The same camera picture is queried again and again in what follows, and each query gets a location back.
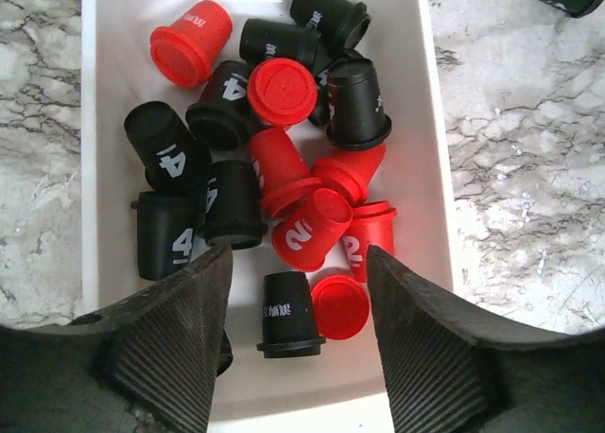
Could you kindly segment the black coffee capsule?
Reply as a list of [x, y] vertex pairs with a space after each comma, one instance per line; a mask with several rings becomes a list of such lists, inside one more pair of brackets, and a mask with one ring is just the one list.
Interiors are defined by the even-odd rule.
[[372, 20], [365, 3], [350, 0], [292, 0], [289, 13], [297, 24], [311, 24], [332, 50], [356, 48]]

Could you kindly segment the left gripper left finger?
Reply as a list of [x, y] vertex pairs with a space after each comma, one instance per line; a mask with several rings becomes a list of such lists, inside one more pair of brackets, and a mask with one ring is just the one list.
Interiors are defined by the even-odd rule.
[[233, 254], [217, 246], [126, 299], [66, 325], [1, 330], [5, 432], [131, 432], [209, 424]]

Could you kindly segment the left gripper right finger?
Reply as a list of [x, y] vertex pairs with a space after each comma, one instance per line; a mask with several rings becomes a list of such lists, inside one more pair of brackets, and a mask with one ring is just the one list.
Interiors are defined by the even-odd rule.
[[600, 432], [604, 333], [496, 315], [368, 251], [372, 318], [398, 432]]

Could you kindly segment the white plastic storage basket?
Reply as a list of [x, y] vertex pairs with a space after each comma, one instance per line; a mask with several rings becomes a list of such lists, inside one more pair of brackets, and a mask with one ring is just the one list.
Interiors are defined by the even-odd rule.
[[[199, 92], [156, 69], [149, 37], [201, 0], [82, 0], [82, 297], [87, 311], [143, 287], [135, 261], [131, 203], [147, 188], [123, 122], [135, 106], [161, 100], [183, 113]], [[213, 0], [240, 31], [250, 17], [289, 20], [291, 0]], [[372, 18], [359, 44], [377, 71], [392, 122], [371, 200], [397, 210], [397, 258], [451, 288], [454, 200], [427, 0], [351, 0]], [[226, 331], [233, 365], [216, 381], [213, 432], [389, 432], [381, 361], [371, 323], [353, 338], [330, 340], [314, 357], [266, 359], [261, 339], [262, 279], [283, 269], [268, 242], [237, 251]]]

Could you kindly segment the black coffee capsule number four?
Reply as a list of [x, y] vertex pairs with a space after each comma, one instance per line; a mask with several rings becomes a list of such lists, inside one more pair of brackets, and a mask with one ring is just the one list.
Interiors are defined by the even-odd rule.
[[210, 151], [195, 140], [170, 105], [149, 101], [135, 107], [125, 118], [124, 130], [152, 189], [183, 194], [205, 187]]

